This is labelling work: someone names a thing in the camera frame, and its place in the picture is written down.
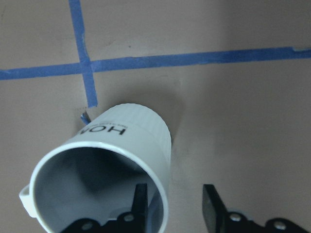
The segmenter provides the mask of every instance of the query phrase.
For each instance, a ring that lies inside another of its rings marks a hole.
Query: white mug
[[[120,104],[46,154],[19,197],[48,233],[91,218],[104,225],[130,211],[135,185],[148,185],[147,232],[168,221],[171,136],[163,119],[138,104]]]

